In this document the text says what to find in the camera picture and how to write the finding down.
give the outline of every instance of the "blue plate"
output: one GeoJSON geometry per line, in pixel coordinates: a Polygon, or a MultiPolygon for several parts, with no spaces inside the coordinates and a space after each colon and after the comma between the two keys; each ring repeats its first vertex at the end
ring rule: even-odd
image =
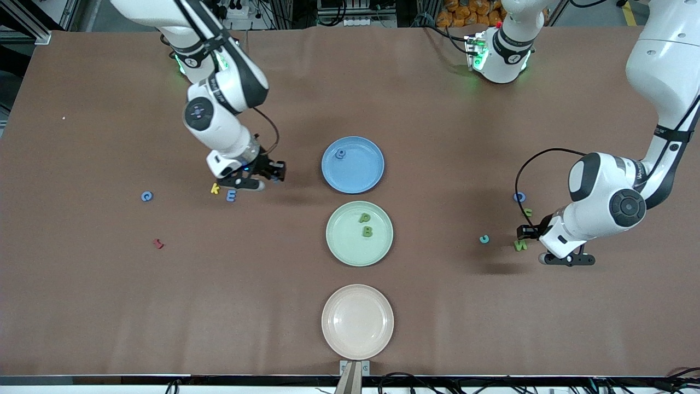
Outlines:
{"type": "Polygon", "coordinates": [[[384,155],[367,138],[344,137],[325,150],[321,171],[332,188],[348,194],[362,193],[382,178],[384,155]]]}

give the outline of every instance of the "brown table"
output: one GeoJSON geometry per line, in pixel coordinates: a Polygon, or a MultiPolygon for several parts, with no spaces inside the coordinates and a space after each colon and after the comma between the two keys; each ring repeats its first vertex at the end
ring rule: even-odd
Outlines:
{"type": "MultiPolygon", "coordinates": [[[[628,85],[639,29],[544,29],[530,69],[497,86],[421,29],[254,32],[288,180],[233,204],[181,123],[186,80],[154,34],[54,33],[1,141],[3,374],[332,374],[321,309],[365,283],[393,306],[383,374],[665,374],[700,362],[700,151],[633,231],[590,242],[591,267],[515,252],[513,180],[549,147],[641,157],[655,111],[628,85]],[[386,172],[361,196],[323,181],[334,140],[362,135],[386,172]],[[141,202],[143,191],[154,199],[141,202]],[[335,208],[383,207],[378,264],[335,260],[335,208]],[[478,238],[489,234],[488,245],[478,238]],[[165,247],[151,244],[159,238],[165,247]]],[[[240,116],[262,143],[269,125],[240,116]]],[[[538,220],[567,204],[577,160],[521,179],[538,220]]]]}

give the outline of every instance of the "green led light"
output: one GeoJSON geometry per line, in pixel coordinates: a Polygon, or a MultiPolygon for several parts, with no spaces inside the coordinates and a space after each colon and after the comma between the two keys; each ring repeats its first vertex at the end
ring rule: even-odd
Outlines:
{"type": "Polygon", "coordinates": [[[219,64],[219,69],[225,70],[228,68],[228,63],[224,60],[223,56],[216,54],[216,61],[219,64]]]}
{"type": "Polygon", "coordinates": [[[527,67],[527,60],[530,58],[531,53],[532,53],[532,51],[529,51],[527,53],[527,55],[525,55],[525,59],[523,59],[523,65],[522,65],[522,67],[520,67],[520,71],[523,71],[525,69],[525,67],[527,67]]]}
{"type": "Polygon", "coordinates": [[[175,55],[175,61],[177,61],[177,65],[180,67],[180,72],[182,73],[182,75],[186,75],[185,69],[182,67],[182,63],[180,62],[180,59],[177,57],[177,55],[175,55]]]}
{"type": "Polygon", "coordinates": [[[484,63],[486,62],[486,58],[488,56],[489,56],[489,49],[484,48],[484,52],[481,52],[474,60],[474,68],[477,70],[481,70],[482,68],[484,68],[484,63]]]}

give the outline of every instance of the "light green plate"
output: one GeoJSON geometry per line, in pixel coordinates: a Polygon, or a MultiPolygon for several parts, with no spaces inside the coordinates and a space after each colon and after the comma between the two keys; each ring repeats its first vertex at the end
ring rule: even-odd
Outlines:
{"type": "Polygon", "coordinates": [[[325,227],[325,241],[333,255],[345,264],[371,266],[391,248],[393,227],[380,207],[367,201],[353,201],[330,216],[325,227]],[[370,220],[360,223],[363,214],[368,214],[370,220]],[[371,236],[363,235],[366,226],[371,227],[371,236]]]}

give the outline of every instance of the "robotic arm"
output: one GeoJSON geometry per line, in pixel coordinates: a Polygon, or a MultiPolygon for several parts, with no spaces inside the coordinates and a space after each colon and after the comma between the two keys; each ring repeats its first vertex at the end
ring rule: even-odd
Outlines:
{"type": "Polygon", "coordinates": [[[211,149],[209,169],[223,187],[263,190],[252,175],[284,181],[286,164],[268,159],[236,115],[262,104],[263,72],[200,0],[111,0],[126,18],[157,27],[195,83],[188,89],[183,121],[211,149]]]}
{"type": "Polygon", "coordinates": [[[496,83],[515,80],[527,66],[532,45],[545,24],[542,9],[549,0],[502,0],[508,12],[503,25],[490,27],[467,42],[467,64],[496,83]]]}
{"type": "Polygon", "coordinates": [[[544,264],[582,265],[572,254],[587,241],[635,227],[664,202],[700,111],[700,5],[654,0],[649,20],[626,66],[629,83],[657,110],[659,122],[642,160],[594,152],[569,172],[571,200],[518,238],[538,238],[549,250],[544,264]]]}

